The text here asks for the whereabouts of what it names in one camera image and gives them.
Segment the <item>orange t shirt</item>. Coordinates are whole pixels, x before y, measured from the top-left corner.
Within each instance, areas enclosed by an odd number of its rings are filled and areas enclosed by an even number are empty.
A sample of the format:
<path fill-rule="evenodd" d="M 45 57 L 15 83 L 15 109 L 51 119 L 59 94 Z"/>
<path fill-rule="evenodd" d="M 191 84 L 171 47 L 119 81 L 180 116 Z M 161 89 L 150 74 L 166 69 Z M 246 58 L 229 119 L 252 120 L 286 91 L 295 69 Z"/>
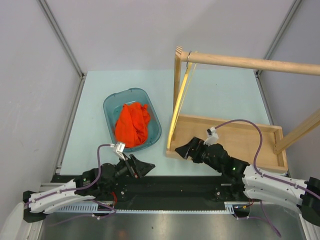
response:
<path fill-rule="evenodd" d="M 149 136 L 150 120 L 147 104 L 140 102 L 124 104 L 115 124 L 116 141 L 125 143 L 126 148 L 144 144 Z"/>

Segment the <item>yellow hanger with metal hook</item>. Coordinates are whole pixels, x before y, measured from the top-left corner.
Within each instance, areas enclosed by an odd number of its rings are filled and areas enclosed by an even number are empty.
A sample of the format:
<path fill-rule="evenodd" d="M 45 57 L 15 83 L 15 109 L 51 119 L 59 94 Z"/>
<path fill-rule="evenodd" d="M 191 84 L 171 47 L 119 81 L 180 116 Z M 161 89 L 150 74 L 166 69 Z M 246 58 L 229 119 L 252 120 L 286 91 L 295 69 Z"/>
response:
<path fill-rule="evenodd" d="M 186 61 L 186 69 L 183 75 L 182 83 L 181 80 L 181 70 L 182 70 L 182 56 L 183 48 L 177 46 L 175 48 L 174 56 L 174 77 L 173 77 L 173 111 L 172 117 L 169 125 L 169 131 L 167 135 L 166 150 L 169 151 L 174 138 L 174 132 L 178 123 L 178 118 L 182 110 L 182 106 L 185 97 L 188 92 L 189 85 L 192 81 L 195 69 L 197 67 L 196 63 L 189 63 Z"/>

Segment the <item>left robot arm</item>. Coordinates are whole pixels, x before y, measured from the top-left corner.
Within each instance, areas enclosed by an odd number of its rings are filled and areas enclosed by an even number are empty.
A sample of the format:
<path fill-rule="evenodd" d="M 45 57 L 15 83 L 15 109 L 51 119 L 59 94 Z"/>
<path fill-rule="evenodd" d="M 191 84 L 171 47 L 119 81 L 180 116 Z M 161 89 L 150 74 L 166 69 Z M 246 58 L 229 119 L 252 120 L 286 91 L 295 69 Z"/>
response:
<path fill-rule="evenodd" d="M 140 179 L 155 167 L 155 164 L 140 161 L 131 154 L 119 159 L 117 164 L 104 163 L 50 190 L 25 191 L 22 197 L 25 205 L 23 220 L 34 223 L 44 220 L 47 215 L 69 204 L 105 200 L 114 192 L 118 179 Z"/>

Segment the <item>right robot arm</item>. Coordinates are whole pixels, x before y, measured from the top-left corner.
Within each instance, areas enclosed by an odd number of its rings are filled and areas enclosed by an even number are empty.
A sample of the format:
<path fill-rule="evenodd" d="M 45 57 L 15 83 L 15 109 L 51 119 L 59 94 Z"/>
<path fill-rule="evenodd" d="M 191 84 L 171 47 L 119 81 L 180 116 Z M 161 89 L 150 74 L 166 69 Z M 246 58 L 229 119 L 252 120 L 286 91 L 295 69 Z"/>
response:
<path fill-rule="evenodd" d="M 320 224 L 320 181 L 281 176 L 255 167 L 237 159 L 219 143 L 207 145 L 197 137 L 177 147 L 175 152 L 182 158 L 191 158 L 194 163 L 206 164 L 221 173 L 233 185 L 231 196 L 242 201 L 245 197 L 270 202 L 291 209 L 308 221 Z"/>

